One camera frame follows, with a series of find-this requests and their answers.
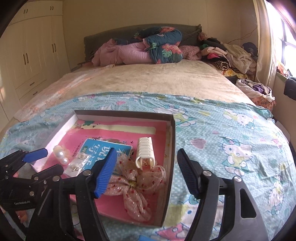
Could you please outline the grey headboard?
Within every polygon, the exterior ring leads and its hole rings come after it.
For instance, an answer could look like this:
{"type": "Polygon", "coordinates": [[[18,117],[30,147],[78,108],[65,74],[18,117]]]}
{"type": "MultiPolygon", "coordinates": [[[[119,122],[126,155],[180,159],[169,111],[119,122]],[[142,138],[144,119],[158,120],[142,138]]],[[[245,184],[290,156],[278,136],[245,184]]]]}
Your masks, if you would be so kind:
{"type": "Polygon", "coordinates": [[[180,42],[180,46],[197,46],[199,44],[198,35],[202,32],[202,26],[200,24],[197,26],[162,23],[132,25],[127,27],[115,28],[84,37],[85,61],[90,62],[94,56],[94,53],[99,49],[99,47],[101,47],[104,43],[108,42],[112,38],[130,40],[134,37],[134,35],[137,32],[139,32],[142,29],[161,26],[173,27],[182,33],[182,40],[180,42]]]}

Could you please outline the earrings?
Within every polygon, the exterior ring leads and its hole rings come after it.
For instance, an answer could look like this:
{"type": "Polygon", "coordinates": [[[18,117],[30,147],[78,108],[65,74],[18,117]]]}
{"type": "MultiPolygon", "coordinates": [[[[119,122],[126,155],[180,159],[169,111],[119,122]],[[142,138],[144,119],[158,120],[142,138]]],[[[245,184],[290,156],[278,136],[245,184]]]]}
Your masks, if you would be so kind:
{"type": "Polygon", "coordinates": [[[84,152],[79,152],[75,158],[68,164],[67,168],[64,170],[64,174],[67,177],[76,177],[83,170],[84,166],[90,160],[91,155],[84,152]]]}

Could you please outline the cream claw hair clip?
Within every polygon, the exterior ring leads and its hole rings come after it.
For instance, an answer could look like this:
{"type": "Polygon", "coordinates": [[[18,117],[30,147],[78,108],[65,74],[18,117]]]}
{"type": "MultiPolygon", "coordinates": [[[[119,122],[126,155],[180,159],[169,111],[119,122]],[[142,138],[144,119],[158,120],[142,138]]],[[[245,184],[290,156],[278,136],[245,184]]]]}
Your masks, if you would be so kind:
{"type": "Polygon", "coordinates": [[[137,142],[135,165],[138,169],[143,170],[144,164],[149,165],[150,168],[156,165],[151,137],[139,138],[137,142]]]}

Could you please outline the hello kitty teal blanket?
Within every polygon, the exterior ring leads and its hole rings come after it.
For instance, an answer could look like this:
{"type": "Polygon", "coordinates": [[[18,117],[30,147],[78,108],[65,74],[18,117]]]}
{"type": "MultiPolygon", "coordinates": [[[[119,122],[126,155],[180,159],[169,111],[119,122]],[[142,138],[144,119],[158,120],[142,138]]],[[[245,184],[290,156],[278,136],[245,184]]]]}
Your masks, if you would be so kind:
{"type": "Polygon", "coordinates": [[[259,207],[268,237],[274,238],[295,206],[295,163],[271,112],[244,103],[134,92],[75,97],[10,128],[1,156],[33,151],[74,110],[141,111],[173,115],[176,148],[223,178],[242,177],[259,207]]]}

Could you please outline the dark clothes on windowsill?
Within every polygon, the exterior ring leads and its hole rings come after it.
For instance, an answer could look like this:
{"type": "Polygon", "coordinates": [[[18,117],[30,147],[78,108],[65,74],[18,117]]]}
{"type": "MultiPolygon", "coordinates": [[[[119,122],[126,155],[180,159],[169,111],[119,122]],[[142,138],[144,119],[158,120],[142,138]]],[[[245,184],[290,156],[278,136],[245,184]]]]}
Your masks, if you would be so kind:
{"type": "Polygon", "coordinates": [[[285,81],[283,94],[292,100],[296,100],[296,78],[290,77],[285,81]]]}

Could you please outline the bed with beige sheet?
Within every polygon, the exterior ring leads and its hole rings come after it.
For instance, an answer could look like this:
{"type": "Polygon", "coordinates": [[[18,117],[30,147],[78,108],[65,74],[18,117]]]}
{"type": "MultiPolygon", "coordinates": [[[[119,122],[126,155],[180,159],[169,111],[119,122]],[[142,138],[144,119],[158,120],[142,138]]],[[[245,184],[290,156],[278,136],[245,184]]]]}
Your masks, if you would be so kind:
{"type": "Polygon", "coordinates": [[[251,103],[226,77],[202,61],[117,65],[67,92],[55,105],[100,92],[185,95],[199,99],[251,103]]]}

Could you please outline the clothes heap beside bed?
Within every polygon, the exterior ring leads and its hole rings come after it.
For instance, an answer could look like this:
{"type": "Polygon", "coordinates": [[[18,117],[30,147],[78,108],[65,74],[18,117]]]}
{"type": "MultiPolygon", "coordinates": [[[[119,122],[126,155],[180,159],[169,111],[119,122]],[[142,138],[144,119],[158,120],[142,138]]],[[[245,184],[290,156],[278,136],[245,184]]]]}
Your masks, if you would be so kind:
{"type": "Polygon", "coordinates": [[[239,79],[235,84],[255,105],[273,111],[276,105],[270,87],[249,79],[239,79]]]}

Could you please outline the cream wardrobe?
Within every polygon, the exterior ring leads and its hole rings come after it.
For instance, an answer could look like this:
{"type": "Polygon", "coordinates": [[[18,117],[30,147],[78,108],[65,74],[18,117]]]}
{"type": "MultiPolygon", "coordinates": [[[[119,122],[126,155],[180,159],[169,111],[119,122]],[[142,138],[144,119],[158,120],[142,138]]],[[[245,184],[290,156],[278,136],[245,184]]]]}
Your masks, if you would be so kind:
{"type": "Polygon", "coordinates": [[[1,36],[1,127],[69,72],[62,1],[27,1],[1,36]]]}

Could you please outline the pile of clothes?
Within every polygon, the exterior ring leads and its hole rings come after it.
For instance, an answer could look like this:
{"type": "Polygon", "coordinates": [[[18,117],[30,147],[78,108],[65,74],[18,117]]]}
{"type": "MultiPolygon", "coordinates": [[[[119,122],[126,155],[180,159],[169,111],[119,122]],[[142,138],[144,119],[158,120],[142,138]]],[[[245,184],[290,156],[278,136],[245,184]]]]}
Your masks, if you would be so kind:
{"type": "Polygon", "coordinates": [[[232,69],[241,74],[255,75],[255,56],[243,47],[233,44],[223,44],[216,38],[209,38],[205,33],[198,35],[202,59],[219,70],[232,69]]]}

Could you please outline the dark floral quilt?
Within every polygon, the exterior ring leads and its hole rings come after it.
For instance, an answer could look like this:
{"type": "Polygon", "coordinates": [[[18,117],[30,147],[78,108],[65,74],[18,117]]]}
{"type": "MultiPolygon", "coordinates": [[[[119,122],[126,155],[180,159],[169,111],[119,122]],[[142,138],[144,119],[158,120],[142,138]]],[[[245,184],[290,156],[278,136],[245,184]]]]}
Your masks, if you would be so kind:
{"type": "Polygon", "coordinates": [[[179,48],[182,33],[173,27],[161,26],[142,29],[130,40],[113,38],[117,45],[143,42],[153,64],[178,63],[183,54],[179,48]]]}

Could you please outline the peach floral towel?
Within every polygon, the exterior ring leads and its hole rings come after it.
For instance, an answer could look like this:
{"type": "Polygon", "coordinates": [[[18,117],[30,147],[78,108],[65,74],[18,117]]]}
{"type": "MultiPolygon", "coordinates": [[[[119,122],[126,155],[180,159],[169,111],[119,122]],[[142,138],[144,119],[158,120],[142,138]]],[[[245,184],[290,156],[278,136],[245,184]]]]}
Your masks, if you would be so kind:
{"type": "Polygon", "coordinates": [[[14,118],[19,122],[30,120],[38,113],[54,106],[56,102],[70,90],[78,87],[87,80],[97,77],[107,69],[114,67],[114,64],[110,64],[105,67],[93,67],[84,70],[82,69],[77,72],[67,73],[61,79],[52,83],[29,100],[24,107],[16,112],[14,118]]]}

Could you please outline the pink quilt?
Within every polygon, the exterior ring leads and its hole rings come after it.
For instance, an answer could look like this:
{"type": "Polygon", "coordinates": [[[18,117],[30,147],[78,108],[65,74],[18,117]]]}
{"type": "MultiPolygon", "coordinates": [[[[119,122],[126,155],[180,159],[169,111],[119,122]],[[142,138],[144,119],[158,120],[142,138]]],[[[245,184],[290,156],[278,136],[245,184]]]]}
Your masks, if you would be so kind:
{"type": "Polygon", "coordinates": [[[117,45],[114,39],[104,43],[94,53],[91,62],[94,67],[120,64],[149,64],[153,63],[149,52],[144,51],[143,42],[127,45],[117,45]]]}

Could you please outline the pink polka-dot bow scrunchie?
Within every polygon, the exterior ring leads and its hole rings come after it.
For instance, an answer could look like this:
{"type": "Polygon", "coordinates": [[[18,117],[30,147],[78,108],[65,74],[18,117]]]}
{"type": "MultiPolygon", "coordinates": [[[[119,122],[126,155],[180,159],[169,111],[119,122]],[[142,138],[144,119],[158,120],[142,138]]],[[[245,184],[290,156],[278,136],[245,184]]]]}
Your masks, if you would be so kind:
{"type": "Polygon", "coordinates": [[[156,195],[165,187],[167,175],[165,168],[156,165],[147,171],[139,170],[135,161],[122,153],[116,162],[118,175],[112,175],[105,195],[123,196],[123,204],[128,215],[139,222],[147,222],[152,217],[148,195],[156,195]]]}

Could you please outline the blue plastic box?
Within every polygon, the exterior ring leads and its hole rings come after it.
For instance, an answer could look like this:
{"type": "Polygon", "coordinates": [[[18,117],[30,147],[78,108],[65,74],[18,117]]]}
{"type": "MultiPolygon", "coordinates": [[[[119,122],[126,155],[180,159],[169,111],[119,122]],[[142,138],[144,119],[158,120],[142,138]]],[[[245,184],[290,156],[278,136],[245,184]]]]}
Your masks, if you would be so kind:
{"type": "Polygon", "coordinates": [[[144,235],[140,235],[139,238],[138,238],[138,241],[155,241],[155,240],[153,240],[150,237],[146,237],[144,235]]]}

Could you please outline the cream curtain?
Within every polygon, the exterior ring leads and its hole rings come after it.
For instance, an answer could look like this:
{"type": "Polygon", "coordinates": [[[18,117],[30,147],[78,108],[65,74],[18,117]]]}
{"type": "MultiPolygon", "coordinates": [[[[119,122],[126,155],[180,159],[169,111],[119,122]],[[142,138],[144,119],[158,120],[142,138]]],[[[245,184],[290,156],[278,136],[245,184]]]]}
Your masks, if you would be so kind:
{"type": "Polygon", "coordinates": [[[278,15],[268,1],[253,1],[258,31],[258,59],[256,80],[273,88],[276,67],[279,58],[276,56],[276,29],[278,15]]]}

